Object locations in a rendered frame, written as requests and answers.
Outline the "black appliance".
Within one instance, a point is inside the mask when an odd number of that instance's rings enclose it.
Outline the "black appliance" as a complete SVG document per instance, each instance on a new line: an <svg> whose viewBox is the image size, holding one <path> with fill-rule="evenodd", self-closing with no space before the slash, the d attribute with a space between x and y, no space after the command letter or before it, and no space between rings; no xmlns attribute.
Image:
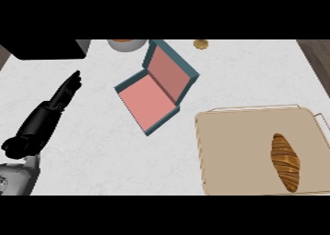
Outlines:
<svg viewBox="0 0 330 235"><path fill-rule="evenodd" d="M86 56L88 39L0 39L19 60L73 60Z"/></svg>

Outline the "white round cup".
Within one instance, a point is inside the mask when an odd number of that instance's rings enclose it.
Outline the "white round cup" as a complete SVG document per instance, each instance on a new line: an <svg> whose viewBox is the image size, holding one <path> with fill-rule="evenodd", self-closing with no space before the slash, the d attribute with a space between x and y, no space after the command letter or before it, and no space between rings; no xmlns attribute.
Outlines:
<svg viewBox="0 0 330 235"><path fill-rule="evenodd" d="M117 52L131 52L141 48L145 43L145 39L131 39L131 40L107 40L107 44L113 50Z"/></svg>

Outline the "teal and pink open box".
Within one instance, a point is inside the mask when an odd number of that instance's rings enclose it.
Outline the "teal and pink open box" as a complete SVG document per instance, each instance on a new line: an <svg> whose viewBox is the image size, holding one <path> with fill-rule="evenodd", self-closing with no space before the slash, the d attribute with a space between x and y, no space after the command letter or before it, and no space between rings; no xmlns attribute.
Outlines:
<svg viewBox="0 0 330 235"><path fill-rule="evenodd" d="M179 111L179 104L198 73L163 39L150 39L141 70L114 91L148 136Z"/></svg>

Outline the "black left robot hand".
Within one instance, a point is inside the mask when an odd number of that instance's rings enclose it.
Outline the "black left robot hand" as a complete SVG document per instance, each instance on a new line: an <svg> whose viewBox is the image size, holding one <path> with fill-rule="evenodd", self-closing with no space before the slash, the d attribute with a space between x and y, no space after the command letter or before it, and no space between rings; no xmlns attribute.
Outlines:
<svg viewBox="0 0 330 235"><path fill-rule="evenodd" d="M41 152L54 133L61 112L79 87L79 71L75 71L60 85L51 99L42 101L32 110L16 135L4 141L1 150L10 159L19 160Z"/></svg>

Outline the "brown croissant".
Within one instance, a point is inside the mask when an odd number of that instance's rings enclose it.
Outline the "brown croissant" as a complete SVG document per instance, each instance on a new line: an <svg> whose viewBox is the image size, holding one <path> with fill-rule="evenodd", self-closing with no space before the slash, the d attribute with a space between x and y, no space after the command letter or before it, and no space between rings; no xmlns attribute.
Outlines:
<svg viewBox="0 0 330 235"><path fill-rule="evenodd" d="M299 188L300 160L285 137L275 133L271 144L271 161L285 189L294 193Z"/></svg>

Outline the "small golden brown pastry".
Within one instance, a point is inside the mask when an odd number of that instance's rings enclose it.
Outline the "small golden brown pastry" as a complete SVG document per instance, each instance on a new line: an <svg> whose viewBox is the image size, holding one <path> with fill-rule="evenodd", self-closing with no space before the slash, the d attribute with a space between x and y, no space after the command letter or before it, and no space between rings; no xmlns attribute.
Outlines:
<svg viewBox="0 0 330 235"><path fill-rule="evenodd" d="M193 41L193 46L196 49L203 50L207 48L207 40L206 39L196 39Z"/></svg>

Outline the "beige wooden tray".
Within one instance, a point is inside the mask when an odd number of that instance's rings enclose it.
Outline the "beige wooden tray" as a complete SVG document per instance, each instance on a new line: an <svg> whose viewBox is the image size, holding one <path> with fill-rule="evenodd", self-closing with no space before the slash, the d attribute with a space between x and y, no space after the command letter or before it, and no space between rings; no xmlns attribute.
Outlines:
<svg viewBox="0 0 330 235"><path fill-rule="evenodd" d="M207 195L283 195L272 166L272 135L300 160L296 192L330 192L330 144L303 107L213 110L194 117L203 188Z"/></svg>

